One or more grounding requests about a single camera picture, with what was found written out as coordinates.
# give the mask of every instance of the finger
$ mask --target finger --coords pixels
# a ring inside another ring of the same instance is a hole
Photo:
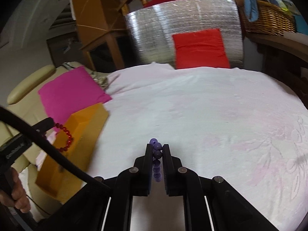
[[[13,177],[13,181],[16,183],[18,181],[20,181],[19,177],[18,177],[18,172],[16,171],[16,169],[11,168],[12,171],[12,177]]]
[[[0,190],[0,202],[7,207],[14,207],[14,201],[3,191]]]
[[[22,212],[22,213],[28,213],[29,211],[30,211],[30,203],[26,206],[26,207],[24,207],[24,208],[22,208],[20,211]]]
[[[14,200],[18,200],[20,199],[24,194],[26,194],[21,181],[17,181],[14,186],[13,186],[13,190],[12,190],[12,198]]]
[[[15,208],[17,209],[23,209],[27,207],[28,205],[30,205],[30,202],[28,198],[26,197],[26,195],[24,195],[23,197],[21,197],[19,200],[15,202]]]

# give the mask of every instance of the foil insulation panel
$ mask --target foil insulation panel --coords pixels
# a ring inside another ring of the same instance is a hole
[[[231,67],[243,68],[243,42],[234,0],[178,0],[126,16],[142,63],[174,64],[173,34],[219,28]]]

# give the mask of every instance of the yellow box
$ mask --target yellow box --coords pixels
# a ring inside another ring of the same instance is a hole
[[[62,154],[82,171],[88,169],[95,143],[108,115],[103,105],[98,103],[72,114],[64,124],[73,142],[68,151]],[[66,141],[66,133],[60,131],[53,146],[64,147]],[[76,194],[82,185],[80,179],[63,169],[50,156],[46,157],[35,183],[62,204]]]

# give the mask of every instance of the white bedsheet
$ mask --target white bedsheet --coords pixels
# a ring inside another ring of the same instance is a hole
[[[280,231],[297,228],[308,210],[308,111],[290,88],[240,69],[150,64],[114,75],[90,175],[117,176],[157,138],[198,175],[223,176]],[[153,182],[150,197],[134,198],[131,230],[184,230],[181,198]]]

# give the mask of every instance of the wicker basket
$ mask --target wicker basket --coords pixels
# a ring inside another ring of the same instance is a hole
[[[249,22],[245,16],[244,7],[239,7],[241,23],[246,32],[283,36],[284,31],[295,32],[294,17],[283,9],[269,2],[257,1],[259,18]]]

